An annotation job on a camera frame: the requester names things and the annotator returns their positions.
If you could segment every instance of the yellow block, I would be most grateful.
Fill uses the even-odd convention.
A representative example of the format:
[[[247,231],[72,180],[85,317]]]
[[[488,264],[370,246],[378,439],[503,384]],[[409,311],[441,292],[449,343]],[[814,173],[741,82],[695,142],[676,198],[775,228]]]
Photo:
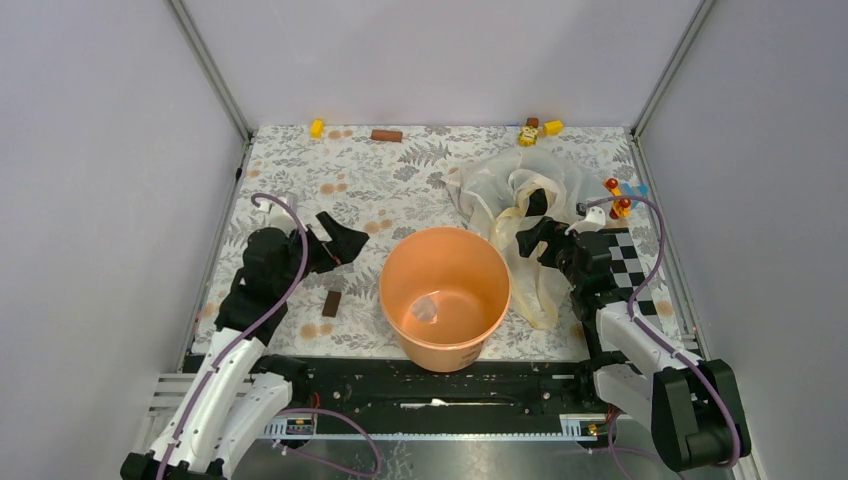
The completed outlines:
[[[321,138],[321,133],[324,131],[324,120],[315,120],[312,122],[312,129],[309,134],[312,138]]]
[[[554,120],[553,122],[548,122],[544,125],[545,127],[545,135],[556,135],[557,133],[562,131],[562,122],[559,120]]]

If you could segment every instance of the checkerboard pattern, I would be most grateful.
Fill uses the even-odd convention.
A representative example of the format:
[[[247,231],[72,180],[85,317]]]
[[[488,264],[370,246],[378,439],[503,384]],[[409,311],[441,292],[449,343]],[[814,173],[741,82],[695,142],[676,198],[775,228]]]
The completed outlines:
[[[601,232],[609,240],[610,253],[612,253],[612,275],[615,278],[615,283],[628,290],[629,296],[645,280],[645,272],[639,262],[639,255],[636,253],[630,231],[626,228],[617,228],[602,230]],[[649,288],[639,292],[639,296],[636,297],[636,304],[638,306],[637,313],[642,312],[642,316],[646,320],[654,325],[660,325],[657,308],[654,306],[654,299],[651,297]]]

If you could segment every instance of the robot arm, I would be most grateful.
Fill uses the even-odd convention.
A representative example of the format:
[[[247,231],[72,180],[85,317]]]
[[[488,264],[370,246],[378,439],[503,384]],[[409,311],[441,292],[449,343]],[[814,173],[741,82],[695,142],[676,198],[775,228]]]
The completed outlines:
[[[311,228],[307,229],[304,276],[352,262],[368,241],[366,233],[339,225],[326,212],[316,217],[331,240],[322,242]],[[221,304],[215,321],[217,330],[199,374],[150,451],[127,456],[121,467],[123,480],[156,479],[169,448],[171,454],[163,478],[228,478],[262,428],[293,399],[305,400],[309,387],[303,362],[278,355],[260,360],[288,310],[285,305],[229,350],[216,363],[217,367],[213,366],[220,353],[268,312],[291,286],[302,251],[300,236],[294,231],[263,228],[250,235],[243,254],[244,266],[236,272],[230,293]],[[239,385],[255,366],[259,375],[250,391],[236,402]],[[175,442],[178,419],[187,410],[190,414]]]
[[[673,343],[659,329],[646,321],[636,324],[628,314],[628,292],[618,287],[610,270],[608,240],[598,233],[604,223],[603,216],[590,209],[573,226],[542,217],[535,227],[516,235],[523,257],[546,242],[538,261],[560,270],[573,286],[571,304],[586,333],[595,394],[649,429],[670,469],[727,461],[732,453],[727,422],[695,373],[677,358],[682,356],[718,392],[739,435],[740,456],[747,456],[751,440],[733,371],[721,360],[704,361],[682,349],[669,353],[656,338]],[[610,351],[615,349],[627,363]]]

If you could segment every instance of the cable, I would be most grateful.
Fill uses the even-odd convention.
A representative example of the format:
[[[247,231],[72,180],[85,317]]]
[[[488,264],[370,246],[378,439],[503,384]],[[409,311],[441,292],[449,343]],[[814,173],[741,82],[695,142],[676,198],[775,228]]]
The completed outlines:
[[[609,407],[607,408],[607,414],[606,414],[606,416],[604,416],[604,424],[605,425],[608,424],[610,422],[610,420],[612,420],[612,415],[615,413],[615,410],[616,410],[615,405],[609,404]]]
[[[321,396],[318,395],[318,392],[312,392],[309,394],[309,408],[321,408]],[[312,421],[312,433],[309,435],[309,439],[306,440],[303,445],[300,445],[297,448],[303,448],[309,445],[309,443],[312,442],[312,440],[315,438],[315,431],[318,429],[317,416],[313,413],[309,416],[309,418]]]
[[[165,469],[168,467],[168,460],[171,459],[171,454],[174,452],[174,446],[179,442],[180,435],[182,434],[183,428],[185,424],[188,422],[189,417],[191,416],[192,410],[194,410],[194,406],[197,404],[197,401],[200,399],[200,394],[203,393],[203,390],[206,388],[206,385],[209,383],[209,380],[212,378],[213,372],[218,368],[221,362],[224,361],[224,358],[232,351],[233,348],[238,345],[239,342],[247,338],[254,330],[259,328],[266,320],[271,318],[280,307],[283,306],[284,303],[289,299],[291,294],[294,292],[294,289],[297,288],[297,285],[303,279],[303,275],[306,273],[306,260],[309,258],[309,253],[307,251],[307,238],[306,238],[306,228],[303,226],[303,223],[300,222],[300,219],[297,218],[294,210],[291,209],[288,205],[286,205],[279,198],[269,195],[267,193],[255,193],[252,197],[250,197],[250,202],[253,203],[255,207],[259,207],[259,202],[256,201],[257,198],[264,198],[266,200],[270,200],[285,210],[289,216],[294,220],[295,225],[297,225],[297,231],[300,234],[300,243],[303,247],[303,252],[300,257],[300,266],[297,269],[297,273],[294,276],[294,280],[291,285],[289,285],[288,290],[283,294],[282,297],[271,307],[267,312],[265,312],[258,320],[253,322],[249,327],[247,327],[238,337],[234,338],[233,341],[227,344],[221,353],[218,354],[218,357],[212,362],[211,368],[206,370],[206,373],[203,374],[203,378],[201,378],[200,383],[197,384],[197,388],[192,393],[191,397],[186,403],[185,409],[183,410],[183,414],[177,422],[177,426],[174,428],[174,435],[171,437],[172,442],[168,444],[168,448],[165,449],[165,454],[162,455],[162,461],[159,462],[159,469],[156,471],[156,480],[162,480],[165,477]]]
[[[590,451],[568,450],[568,451],[564,451],[564,452],[558,452],[557,455],[577,455],[577,454],[584,454],[584,453],[589,454],[589,453],[595,453],[595,452],[609,453],[610,455],[612,455],[612,458],[615,461],[616,466],[618,466],[618,469],[621,470],[621,473],[623,473],[624,476],[628,478],[628,480],[633,480],[633,479],[630,476],[630,474],[627,473],[627,470],[624,469],[624,465],[622,465],[621,461],[619,461],[618,455],[616,454],[616,452],[632,453],[633,455],[639,455],[639,456],[642,456],[642,457],[645,457],[645,458],[650,458],[652,460],[662,461],[662,459],[660,458],[659,455],[657,455],[656,453],[653,453],[653,452],[649,452],[647,450],[642,450],[642,449],[639,449],[639,448],[631,448],[631,447],[614,447],[615,440],[616,440],[615,433],[614,433],[615,422],[618,419],[619,415],[621,415],[621,412],[616,411],[613,414],[612,418],[610,419],[609,431],[607,433],[607,443],[609,444],[609,446],[607,448],[593,448]],[[682,480],[686,480],[686,476],[684,474],[682,474],[681,472],[674,472],[674,473],[677,474],[678,478],[680,478]]]
[[[617,197],[607,197],[589,202],[586,205],[586,209],[588,210],[589,208],[596,207],[600,204],[624,198],[642,202],[648,207],[650,207],[651,210],[653,210],[654,215],[656,215],[657,217],[657,224],[659,225],[660,230],[658,239],[660,246],[659,251],[657,253],[657,261],[656,263],[654,263],[654,266],[653,268],[651,268],[651,271],[648,272],[648,276],[645,277],[645,280],[643,280],[642,283],[638,287],[636,287],[636,289],[633,290],[633,293],[630,295],[630,299],[627,301],[627,313],[628,315],[630,315],[630,318],[633,320],[633,323],[635,323],[639,328],[641,328],[642,331],[645,332],[649,337],[651,337],[653,341],[663,347],[663,349],[670,353],[673,358],[677,358],[681,361],[681,363],[683,363],[690,370],[692,370],[692,372],[695,373],[695,376],[698,377],[698,380],[700,380],[701,383],[704,385],[704,388],[707,389],[707,392],[710,394],[710,397],[712,397],[713,401],[721,412],[721,416],[724,417],[725,423],[727,423],[727,428],[730,430],[730,437],[733,443],[732,452],[730,454],[730,460],[725,463],[718,464],[717,466],[720,468],[733,468],[739,461],[742,442],[739,439],[739,432],[736,431],[736,424],[733,421],[733,417],[730,415],[730,411],[727,409],[727,405],[724,404],[724,401],[721,399],[721,396],[719,396],[716,389],[712,386],[712,384],[710,384],[709,380],[707,380],[707,377],[704,376],[700,369],[698,369],[698,366],[694,362],[686,358],[684,355],[681,355],[680,352],[676,348],[674,348],[674,346],[671,345],[669,342],[665,341],[664,338],[662,338],[660,335],[657,335],[651,328],[648,327],[648,325],[645,323],[645,320],[637,317],[635,313],[636,297],[639,295],[639,292],[644,290],[645,287],[648,286],[648,283],[650,283],[650,281],[657,275],[657,272],[659,272],[660,269],[660,264],[663,260],[663,256],[665,254],[665,221],[663,220],[659,207],[657,206],[657,204],[644,197],[640,197],[637,195],[620,195]]]
[[[331,417],[336,417],[339,420],[342,420],[343,422],[347,423],[348,425],[353,427],[353,429],[356,430],[360,435],[365,437],[365,440],[368,442],[368,445],[371,446],[371,450],[374,451],[374,456],[377,457],[377,466],[374,468],[373,472],[360,472],[358,470],[353,470],[351,468],[345,467],[344,465],[340,465],[338,463],[327,460],[326,458],[319,457],[317,455],[312,455],[311,453],[301,452],[300,450],[290,449],[290,448],[287,448],[285,446],[283,447],[283,455],[285,455],[287,452],[291,452],[291,453],[294,453],[295,455],[299,455],[303,458],[308,458],[310,460],[315,460],[316,462],[323,463],[324,465],[333,467],[336,470],[342,471],[344,473],[347,473],[347,474],[350,474],[350,475],[357,475],[357,476],[360,476],[360,477],[374,478],[374,477],[376,477],[377,475],[380,474],[380,471],[383,469],[383,455],[380,454],[380,449],[377,448],[377,444],[374,442],[374,439],[371,438],[371,436],[368,435],[368,433],[365,431],[365,429],[360,427],[359,424],[357,424],[353,420],[349,419],[348,417],[342,415],[341,413],[334,412],[332,410],[325,410],[323,408],[291,408],[291,409],[283,410],[283,411],[280,412],[280,414],[289,414],[289,413],[312,413],[312,414],[317,413],[318,415],[329,415]]]

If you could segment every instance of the gray floral pattern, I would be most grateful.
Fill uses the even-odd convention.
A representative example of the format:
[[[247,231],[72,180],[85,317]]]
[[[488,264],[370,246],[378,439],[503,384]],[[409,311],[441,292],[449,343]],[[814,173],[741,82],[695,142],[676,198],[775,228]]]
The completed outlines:
[[[465,227],[441,178],[465,162],[482,160],[517,144],[518,127],[387,127],[403,131],[403,142],[375,142],[372,127],[327,127],[313,139],[305,126],[259,129],[244,171],[226,238],[206,300],[198,312],[192,351],[205,353],[221,301],[227,295],[248,235],[266,225],[266,215],[250,203],[257,192],[298,197],[298,215],[317,225],[315,214],[330,212],[343,225],[364,230],[371,240],[353,264],[324,275],[310,275],[289,299],[268,351],[286,355],[403,358],[403,351],[378,300],[380,272],[395,245],[428,227]],[[638,183],[621,128],[566,128],[540,138],[538,145],[597,175]],[[653,266],[656,232],[644,207],[626,220],[643,269]],[[336,318],[321,311],[328,289],[343,293]],[[651,285],[654,301],[669,302],[665,275]],[[679,336],[674,313],[660,312],[663,330]],[[533,361],[586,358],[585,342],[571,306],[560,308],[551,330],[537,330],[509,312],[483,349],[484,359]]]

